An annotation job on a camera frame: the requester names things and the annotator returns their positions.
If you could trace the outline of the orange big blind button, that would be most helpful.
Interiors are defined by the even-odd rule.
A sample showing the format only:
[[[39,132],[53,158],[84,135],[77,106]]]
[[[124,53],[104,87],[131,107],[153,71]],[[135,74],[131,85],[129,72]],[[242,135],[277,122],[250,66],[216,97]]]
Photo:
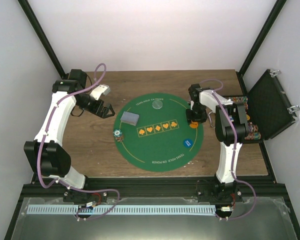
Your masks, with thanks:
[[[199,124],[197,122],[192,122],[189,126],[193,129],[196,129],[199,126]]]

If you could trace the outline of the stack of poker chips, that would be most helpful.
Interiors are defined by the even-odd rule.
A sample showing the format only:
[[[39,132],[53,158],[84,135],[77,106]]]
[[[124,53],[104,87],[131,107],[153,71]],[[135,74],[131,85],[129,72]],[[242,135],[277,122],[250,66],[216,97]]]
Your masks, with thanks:
[[[117,142],[122,142],[124,140],[123,132],[120,129],[115,129],[113,131],[113,136]]]

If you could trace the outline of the blue small blind button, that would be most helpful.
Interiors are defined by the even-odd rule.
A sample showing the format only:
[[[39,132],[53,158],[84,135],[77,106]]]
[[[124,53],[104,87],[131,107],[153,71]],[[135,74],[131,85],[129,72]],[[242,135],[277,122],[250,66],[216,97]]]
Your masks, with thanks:
[[[186,148],[192,148],[193,144],[194,144],[194,142],[190,138],[186,138],[186,139],[183,140],[183,145]]]

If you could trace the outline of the clear dealer button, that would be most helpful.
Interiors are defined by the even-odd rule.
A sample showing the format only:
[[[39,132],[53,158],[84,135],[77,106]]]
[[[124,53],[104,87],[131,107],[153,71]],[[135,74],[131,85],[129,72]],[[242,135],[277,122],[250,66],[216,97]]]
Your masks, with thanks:
[[[155,99],[153,102],[152,102],[152,107],[155,109],[155,110],[159,110],[163,107],[163,102],[159,99]]]

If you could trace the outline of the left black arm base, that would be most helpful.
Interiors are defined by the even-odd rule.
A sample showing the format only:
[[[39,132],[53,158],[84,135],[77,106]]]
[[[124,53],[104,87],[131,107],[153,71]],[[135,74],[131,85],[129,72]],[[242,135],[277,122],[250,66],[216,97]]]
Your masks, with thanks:
[[[88,202],[102,203],[107,200],[108,191],[102,190],[100,192],[87,193],[70,189],[64,193],[63,201],[66,203],[85,204]]]

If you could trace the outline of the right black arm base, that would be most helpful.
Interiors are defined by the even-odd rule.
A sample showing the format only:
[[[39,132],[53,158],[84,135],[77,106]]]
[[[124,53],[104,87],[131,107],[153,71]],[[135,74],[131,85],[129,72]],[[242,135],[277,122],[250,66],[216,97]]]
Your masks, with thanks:
[[[199,183],[195,191],[200,202],[230,203],[233,200],[236,202],[242,201],[242,197],[238,195],[238,189],[235,183]]]

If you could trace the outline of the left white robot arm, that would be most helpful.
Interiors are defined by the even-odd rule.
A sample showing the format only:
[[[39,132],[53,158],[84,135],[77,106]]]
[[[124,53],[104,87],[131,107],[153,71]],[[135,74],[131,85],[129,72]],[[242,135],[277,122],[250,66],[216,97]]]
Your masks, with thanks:
[[[111,104],[101,99],[111,89],[101,84],[105,76],[90,78],[84,71],[73,69],[67,79],[57,80],[52,86],[51,103],[41,129],[34,140],[26,141],[23,147],[31,169],[37,174],[45,189],[60,183],[79,201],[87,202],[92,189],[87,186],[87,177],[72,166],[70,155],[63,148],[64,132],[75,107],[106,119],[115,115]]]

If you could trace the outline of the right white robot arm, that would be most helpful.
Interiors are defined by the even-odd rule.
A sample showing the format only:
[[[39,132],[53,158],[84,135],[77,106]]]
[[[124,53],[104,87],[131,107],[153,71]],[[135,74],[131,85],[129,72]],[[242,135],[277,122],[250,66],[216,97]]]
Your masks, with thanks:
[[[249,127],[245,105],[227,99],[211,88],[192,84],[188,88],[190,108],[185,110],[188,125],[200,125],[207,121],[207,109],[215,115],[215,135],[220,142],[219,165],[215,177],[218,185],[212,188],[213,198],[219,202],[230,196],[231,186],[236,181],[236,168],[240,149]]]

